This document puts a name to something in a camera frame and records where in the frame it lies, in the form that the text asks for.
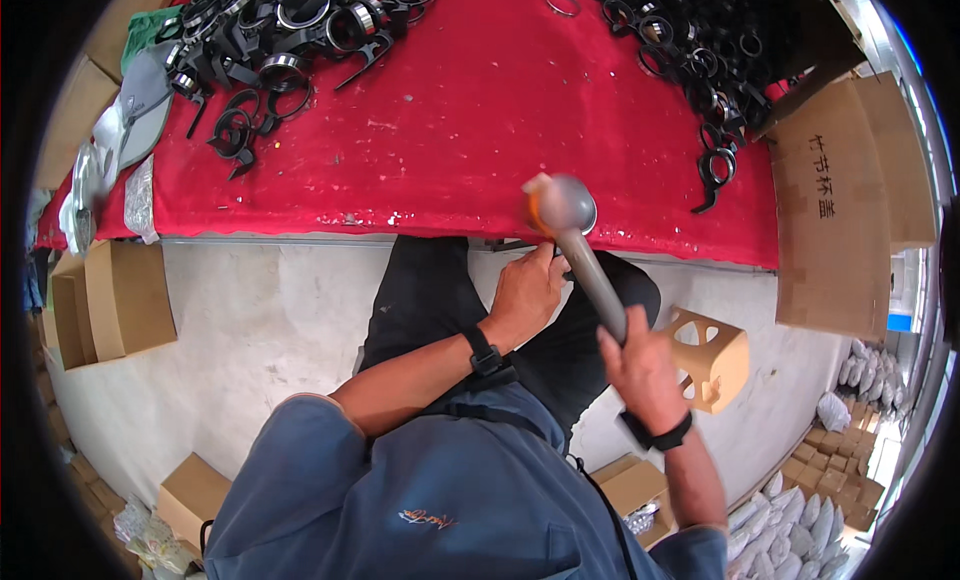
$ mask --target hand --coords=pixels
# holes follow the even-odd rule
[[[606,379],[630,413],[653,436],[676,428],[689,406],[677,384],[670,339],[650,331],[643,306],[627,309],[627,344],[623,348],[602,325],[597,327],[597,342],[606,364]]]
[[[541,242],[508,263],[500,272],[489,316],[478,323],[486,341],[506,355],[543,330],[560,304],[565,272],[570,263],[563,256],[554,258],[552,242]]]

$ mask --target red tablecloth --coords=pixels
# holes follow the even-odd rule
[[[316,61],[309,108],[259,139],[256,166],[230,182],[234,163],[204,142],[229,95],[218,88],[191,140],[195,107],[175,97],[154,149],[156,230],[531,238],[521,185],[566,172],[596,199],[596,247],[777,268],[766,147],[741,150],[717,206],[691,214],[703,200],[698,118],[638,66],[636,38],[612,37],[599,3],[578,1],[567,18],[545,0],[437,0],[339,92],[359,61]],[[97,238],[131,235],[126,176]],[[43,244],[64,245],[65,195],[40,220]]]

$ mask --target wrist strap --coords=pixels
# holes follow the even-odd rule
[[[684,437],[687,436],[693,426],[693,412],[690,410],[687,410],[686,416],[672,430],[659,436],[651,436],[647,426],[643,425],[643,422],[629,411],[621,413],[620,419],[623,420],[627,430],[630,430],[630,434],[633,435],[636,442],[640,443],[644,449],[647,451],[656,449],[662,453],[682,445]]]
[[[473,367],[473,372],[477,378],[486,378],[500,369],[503,364],[503,357],[500,356],[499,349],[487,341],[483,330],[474,324],[464,328],[462,335],[466,338],[466,342],[470,344],[470,348],[473,349],[470,365]]]

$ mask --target man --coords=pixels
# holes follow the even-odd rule
[[[467,250],[397,238],[361,371],[273,411],[213,523],[209,577],[723,577],[723,488],[697,430],[683,434],[669,342],[647,323],[653,281],[597,252],[631,306],[621,348],[579,285],[544,328],[570,270],[552,244],[504,268],[489,314]],[[665,453],[680,530],[650,555],[564,457],[607,381],[650,436],[681,437]]]

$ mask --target concrete floor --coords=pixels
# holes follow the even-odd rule
[[[234,478],[274,406],[298,392],[330,393],[351,376],[389,255],[362,247],[165,246],[178,341],[85,370],[48,365],[77,448],[119,495],[147,503],[190,452]],[[513,257],[471,253],[487,307]],[[775,325],[773,275],[643,267],[663,296],[658,326],[678,305],[749,335],[743,391],[718,415],[697,412],[734,502],[810,423],[849,341]],[[620,407],[607,390],[578,424],[571,452],[588,470],[632,450],[615,425]]]

